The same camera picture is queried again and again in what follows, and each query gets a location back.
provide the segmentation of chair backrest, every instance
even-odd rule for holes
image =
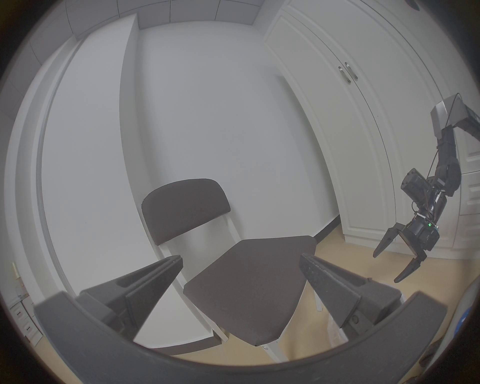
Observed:
[[[225,192],[211,179],[176,181],[150,192],[142,212],[156,245],[230,212]]]

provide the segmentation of chair seat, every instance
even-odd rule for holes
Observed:
[[[302,253],[311,236],[242,240],[190,280],[185,296],[217,325],[259,346],[277,340],[305,287]]]

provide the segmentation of floor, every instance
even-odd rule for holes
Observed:
[[[411,256],[384,252],[372,257],[372,249],[344,242],[341,226],[330,233],[316,249],[316,256],[381,283],[393,284],[393,279],[405,268]],[[443,260],[428,258],[422,267],[411,276],[396,284],[408,298],[421,290],[448,306],[448,313],[435,337],[443,335],[456,307],[456,303],[467,286],[480,274],[480,260]],[[289,358],[296,360],[330,349],[326,332],[328,312],[318,312],[315,307],[313,289],[305,287],[297,310],[280,340],[280,347]],[[78,379],[61,361],[46,338],[35,348],[39,356],[66,383],[79,383]],[[268,355],[259,347],[253,347],[233,335],[222,345],[198,352],[178,356],[181,359],[217,365],[260,365],[271,364]],[[417,365],[406,375],[419,374]]]

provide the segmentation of baseboard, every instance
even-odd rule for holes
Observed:
[[[315,240],[317,240],[317,244],[321,242],[323,239],[325,239],[330,234],[330,232],[332,232],[340,223],[341,223],[340,215],[338,215],[330,223],[328,223],[325,226],[325,228],[323,228],[320,232],[318,232],[314,236]]]
[[[193,341],[191,343],[174,345],[171,347],[163,347],[163,348],[152,348],[150,350],[163,353],[165,355],[175,356],[175,355],[183,355],[184,353],[196,352],[202,349],[208,349],[211,347],[216,347],[217,345],[222,344],[222,340],[213,333],[213,336],[207,337],[202,340]]]

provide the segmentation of black robotic arm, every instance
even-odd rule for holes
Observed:
[[[431,111],[433,131],[437,138],[438,164],[435,174],[424,178],[413,168],[403,179],[401,189],[413,200],[418,210],[406,225],[395,223],[373,251],[373,257],[382,253],[400,235],[415,257],[394,279],[396,283],[412,274],[427,258],[440,238],[437,222],[447,196],[451,197],[460,187],[461,170],[456,157],[454,127],[459,127],[480,141],[480,118],[467,107],[460,94],[442,100]]]

